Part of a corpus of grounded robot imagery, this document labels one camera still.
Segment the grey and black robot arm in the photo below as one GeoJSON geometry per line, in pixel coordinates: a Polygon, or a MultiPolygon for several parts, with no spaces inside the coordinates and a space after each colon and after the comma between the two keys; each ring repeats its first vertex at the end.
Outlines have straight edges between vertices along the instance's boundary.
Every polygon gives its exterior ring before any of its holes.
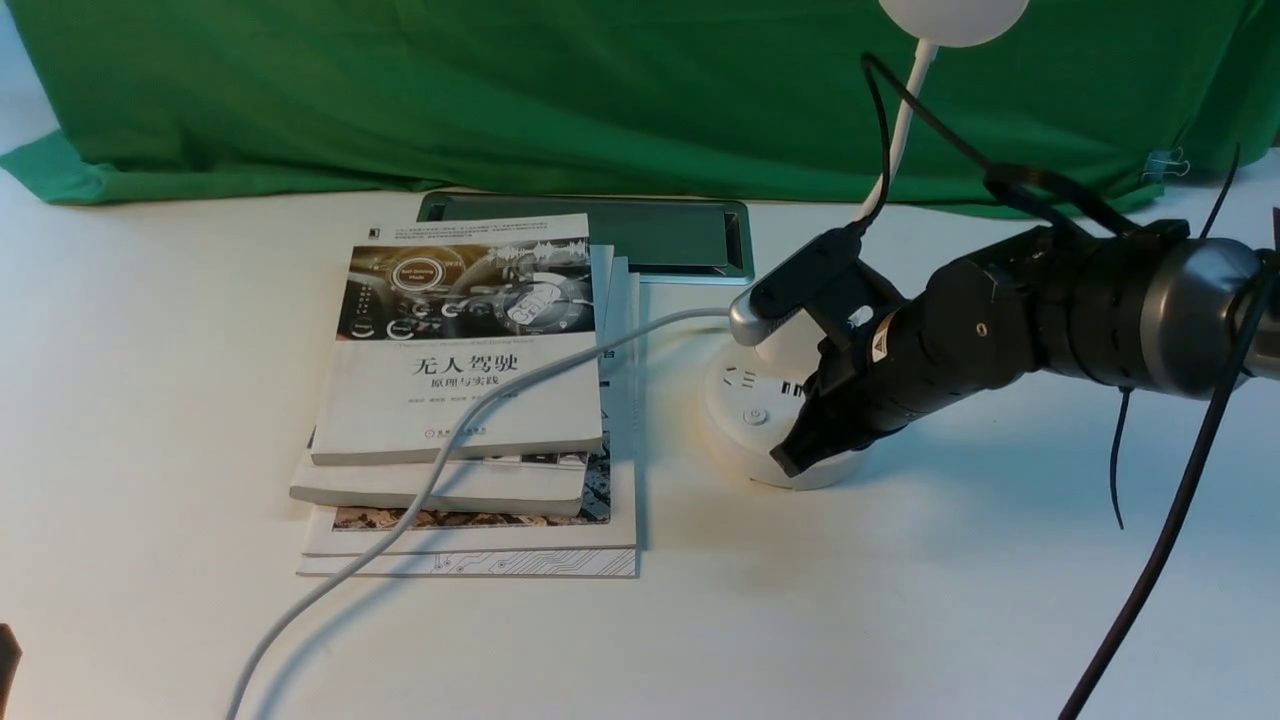
{"type": "Polygon", "coordinates": [[[1125,238],[1036,227],[942,265],[914,299],[865,263],[826,272],[805,305],[819,361],[771,457],[797,477],[1036,372],[1207,400],[1263,272],[1260,250],[1184,222],[1125,238]]]}

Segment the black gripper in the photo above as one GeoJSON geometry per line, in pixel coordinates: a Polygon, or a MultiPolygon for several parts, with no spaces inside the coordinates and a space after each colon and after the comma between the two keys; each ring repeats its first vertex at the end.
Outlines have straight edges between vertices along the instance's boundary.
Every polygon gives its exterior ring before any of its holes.
{"type": "Polygon", "coordinates": [[[947,263],[863,343],[823,355],[771,457],[797,478],[1028,373],[1114,382],[1108,331],[1074,315],[1087,270],[1116,247],[1037,227],[947,263]]]}

